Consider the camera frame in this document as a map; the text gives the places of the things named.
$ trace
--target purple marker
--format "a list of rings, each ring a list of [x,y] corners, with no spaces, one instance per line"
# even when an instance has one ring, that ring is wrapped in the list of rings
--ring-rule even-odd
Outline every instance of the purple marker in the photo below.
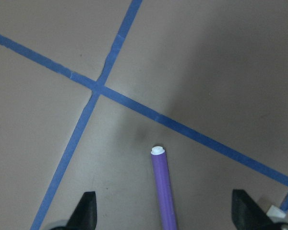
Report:
[[[161,146],[153,147],[150,153],[152,155],[163,230],[177,230],[167,155]]]

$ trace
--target floor tile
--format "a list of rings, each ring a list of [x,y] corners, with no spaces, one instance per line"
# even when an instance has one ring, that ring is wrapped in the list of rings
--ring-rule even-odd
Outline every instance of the floor tile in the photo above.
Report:
[[[144,1],[107,86],[288,175],[288,1]]]
[[[90,95],[0,46],[0,230],[30,228]]]
[[[287,187],[101,96],[41,229],[65,224],[85,191],[96,191],[96,229],[161,229],[150,158],[155,144],[168,153],[180,230],[194,226],[233,230],[234,188],[245,189],[256,202],[277,206],[288,192]]]
[[[0,34],[96,80],[129,4],[0,1]]]

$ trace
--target purple cylinder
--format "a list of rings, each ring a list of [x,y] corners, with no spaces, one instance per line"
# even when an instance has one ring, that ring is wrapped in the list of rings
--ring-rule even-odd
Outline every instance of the purple cylinder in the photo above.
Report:
[[[151,155],[163,230],[177,230],[167,155],[161,146],[153,147]]]

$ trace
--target white tip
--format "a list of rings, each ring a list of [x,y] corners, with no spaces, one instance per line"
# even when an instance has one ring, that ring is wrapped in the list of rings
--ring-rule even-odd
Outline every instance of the white tip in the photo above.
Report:
[[[150,153],[152,155],[160,155],[164,152],[165,152],[165,150],[161,146],[155,146],[152,148],[152,151]]]
[[[277,218],[283,219],[286,217],[286,213],[284,211],[282,211],[281,209],[279,209],[278,207],[275,207],[274,205],[272,205],[267,212],[267,216],[268,217],[277,217]]]

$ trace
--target white marker cap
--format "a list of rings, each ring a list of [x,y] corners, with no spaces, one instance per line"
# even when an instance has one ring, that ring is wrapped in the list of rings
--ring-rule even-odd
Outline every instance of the white marker cap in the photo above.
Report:
[[[164,152],[165,152],[165,150],[161,146],[155,146],[152,148],[152,151],[150,153],[152,155],[160,155]]]

